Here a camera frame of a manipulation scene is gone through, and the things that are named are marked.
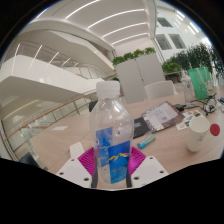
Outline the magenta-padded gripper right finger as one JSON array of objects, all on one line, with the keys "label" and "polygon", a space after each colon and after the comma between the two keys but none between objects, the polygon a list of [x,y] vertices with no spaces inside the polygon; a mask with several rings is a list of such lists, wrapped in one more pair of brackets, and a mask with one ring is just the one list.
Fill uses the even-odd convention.
[{"label": "magenta-padded gripper right finger", "polygon": [[139,149],[132,148],[128,162],[126,184],[128,188],[139,188],[168,175],[154,156],[146,156]]}]

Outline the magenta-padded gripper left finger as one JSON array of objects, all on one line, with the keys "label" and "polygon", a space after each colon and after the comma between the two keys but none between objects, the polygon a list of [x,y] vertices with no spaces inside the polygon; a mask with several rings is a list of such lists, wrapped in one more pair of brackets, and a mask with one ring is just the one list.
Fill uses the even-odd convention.
[{"label": "magenta-padded gripper left finger", "polygon": [[84,188],[96,188],[98,171],[94,149],[88,149],[78,158],[70,158],[56,175]]}]

